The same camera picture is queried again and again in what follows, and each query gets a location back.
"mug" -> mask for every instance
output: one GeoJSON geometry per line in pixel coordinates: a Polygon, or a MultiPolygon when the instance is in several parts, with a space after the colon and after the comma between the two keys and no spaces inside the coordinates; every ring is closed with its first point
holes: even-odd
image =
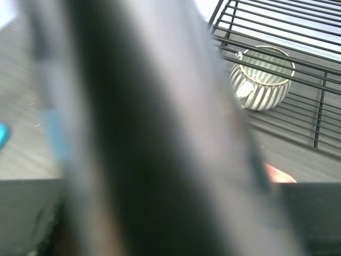
{"type": "MultiPolygon", "coordinates": [[[[273,46],[258,45],[256,47],[266,49],[267,51],[276,54],[289,56],[284,51],[273,46]]],[[[237,58],[243,62],[291,77],[293,77],[295,73],[294,63],[269,56],[265,53],[246,50],[244,53],[239,54],[237,58]],[[279,67],[276,64],[292,68],[292,70],[285,67],[279,67]]],[[[242,108],[263,111],[274,108],[286,97],[291,86],[291,80],[255,68],[250,68],[243,64],[235,63],[230,72],[230,84],[236,97],[240,100],[242,108]]]]}

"pink object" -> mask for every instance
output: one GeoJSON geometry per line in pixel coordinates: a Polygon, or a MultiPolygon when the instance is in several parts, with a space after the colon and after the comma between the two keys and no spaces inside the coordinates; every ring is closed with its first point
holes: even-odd
{"type": "Polygon", "coordinates": [[[272,167],[271,165],[265,164],[265,168],[267,169],[267,172],[268,172],[272,182],[275,182],[275,183],[297,183],[297,181],[293,177],[286,174],[285,172],[278,170],[275,167],[272,167]]]}

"turquoise object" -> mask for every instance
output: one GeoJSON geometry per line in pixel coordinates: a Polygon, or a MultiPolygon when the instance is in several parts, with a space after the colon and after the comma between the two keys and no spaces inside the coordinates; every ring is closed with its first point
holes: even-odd
{"type": "Polygon", "coordinates": [[[0,149],[5,145],[10,135],[10,129],[3,123],[0,123],[0,149]]]}

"ceramic cup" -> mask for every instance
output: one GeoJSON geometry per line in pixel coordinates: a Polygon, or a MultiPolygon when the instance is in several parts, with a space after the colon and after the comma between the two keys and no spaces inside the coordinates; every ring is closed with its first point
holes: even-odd
{"type": "MultiPolygon", "coordinates": [[[[284,51],[272,46],[258,45],[256,47],[288,56],[284,51]]],[[[246,50],[242,54],[237,54],[237,58],[243,62],[270,69],[291,77],[293,77],[295,73],[294,63],[269,56],[265,53],[246,50]],[[273,63],[292,68],[293,70],[279,67],[273,63]]],[[[263,111],[277,106],[285,98],[289,92],[291,80],[235,63],[230,72],[230,84],[236,97],[240,100],[242,108],[245,107],[251,110],[263,111]]]]}

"wire rack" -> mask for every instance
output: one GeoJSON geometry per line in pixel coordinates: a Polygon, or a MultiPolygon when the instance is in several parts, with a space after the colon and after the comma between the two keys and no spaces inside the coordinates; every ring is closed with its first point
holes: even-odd
{"type": "Polygon", "coordinates": [[[292,80],[288,95],[275,108],[247,111],[250,125],[341,159],[341,3],[220,0],[208,25],[227,72],[239,63],[292,80]],[[274,46],[289,57],[256,45],[274,46]],[[237,59],[246,49],[295,63],[295,75],[237,59]]]}

